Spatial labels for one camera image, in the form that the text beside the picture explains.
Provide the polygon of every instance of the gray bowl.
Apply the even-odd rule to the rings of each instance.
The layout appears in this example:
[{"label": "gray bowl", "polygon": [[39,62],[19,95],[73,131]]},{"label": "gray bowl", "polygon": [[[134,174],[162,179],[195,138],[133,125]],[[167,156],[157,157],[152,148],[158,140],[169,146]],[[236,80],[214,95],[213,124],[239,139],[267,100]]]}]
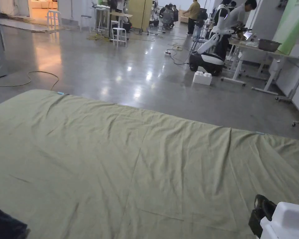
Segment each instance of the gray bowl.
[{"label": "gray bowl", "polygon": [[281,43],[276,42],[276,41],[260,39],[258,48],[260,50],[264,50],[264,51],[275,52],[275,51],[277,51],[277,49],[280,45],[281,45]]}]

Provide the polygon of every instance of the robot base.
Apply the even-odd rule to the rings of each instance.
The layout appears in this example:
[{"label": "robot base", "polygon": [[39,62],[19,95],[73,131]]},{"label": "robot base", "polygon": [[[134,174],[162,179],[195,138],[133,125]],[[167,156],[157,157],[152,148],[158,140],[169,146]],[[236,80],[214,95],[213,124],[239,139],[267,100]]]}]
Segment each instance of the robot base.
[{"label": "robot base", "polygon": [[219,76],[222,72],[224,62],[217,55],[192,53],[189,57],[190,70],[197,71],[199,66],[203,67],[205,72],[213,76]]}]

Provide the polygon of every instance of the green banner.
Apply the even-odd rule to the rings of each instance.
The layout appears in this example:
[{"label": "green banner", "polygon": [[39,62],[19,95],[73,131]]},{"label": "green banner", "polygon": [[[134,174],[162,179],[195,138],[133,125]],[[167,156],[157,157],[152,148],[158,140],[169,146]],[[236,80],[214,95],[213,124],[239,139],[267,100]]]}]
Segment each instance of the green banner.
[{"label": "green banner", "polygon": [[298,37],[299,0],[289,0],[273,41],[281,43],[278,50],[289,55]]}]

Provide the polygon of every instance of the chair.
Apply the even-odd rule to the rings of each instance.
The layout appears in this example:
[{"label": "chair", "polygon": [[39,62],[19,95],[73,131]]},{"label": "chair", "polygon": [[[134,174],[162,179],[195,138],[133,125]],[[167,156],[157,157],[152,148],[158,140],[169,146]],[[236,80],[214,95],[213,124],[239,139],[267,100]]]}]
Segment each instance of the chair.
[{"label": "chair", "polygon": [[81,19],[80,19],[80,31],[82,31],[82,19],[88,19],[88,27],[89,27],[89,32],[91,33],[91,24],[90,24],[90,20],[92,18],[92,16],[88,16],[88,15],[81,15]]},{"label": "chair", "polygon": [[[114,40],[114,30],[116,30],[116,33],[118,34],[118,32],[119,32],[119,30],[121,30],[121,31],[123,31],[123,32],[125,32],[125,47],[126,47],[126,45],[127,45],[127,43],[126,43],[126,39],[127,39],[127,37],[126,37],[126,30],[124,29],[124,28],[119,28],[119,27],[113,27],[112,28],[112,37],[113,37],[113,45],[115,45],[115,40]],[[118,37],[116,37],[117,39],[116,39],[116,41],[117,41],[117,46],[119,47],[119,38]]]},{"label": "chair", "polygon": [[168,26],[173,23],[172,14],[170,12],[173,11],[166,10],[165,12],[163,12],[162,23],[164,26]]},{"label": "chair", "polygon": [[51,19],[51,27],[52,25],[52,14],[53,14],[53,19],[54,19],[54,28],[56,29],[56,19],[55,16],[58,14],[58,22],[59,22],[59,27],[62,26],[62,17],[61,17],[61,13],[59,11],[56,10],[48,10],[46,17],[47,17],[47,26],[49,28],[49,18]]}]

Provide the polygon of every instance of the yellow cable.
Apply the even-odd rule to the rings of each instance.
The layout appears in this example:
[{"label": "yellow cable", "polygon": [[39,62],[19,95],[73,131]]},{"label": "yellow cable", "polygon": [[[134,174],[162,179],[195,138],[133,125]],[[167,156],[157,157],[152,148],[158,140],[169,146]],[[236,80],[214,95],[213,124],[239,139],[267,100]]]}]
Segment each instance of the yellow cable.
[{"label": "yellow cable", "polygon": [[28,72],[27,77],[30,79],[30,81],[27,82],[27,83],[20,84],[20,85],[0,85],[0,87],[21,87],[22,85],[29,84],[29,83],[32,81],[32,80],[31,80],[31,77],[29,76],[29,74],[30,74],[30,73],[34,73],[34,72],[42,72],[42,73],[46,73],[46,74],[55,76],[55,77],[57,78],[57,81],[52,85],[51,90],[52,90],[53,87],[56,85],[56,83],[60,80],[60,78],[59,78],[57,75],[53,74],[53,73],[46,72],[46,71],[41,71],[41,70],[35,70],[35,71],[30,71],[30,72]]}]

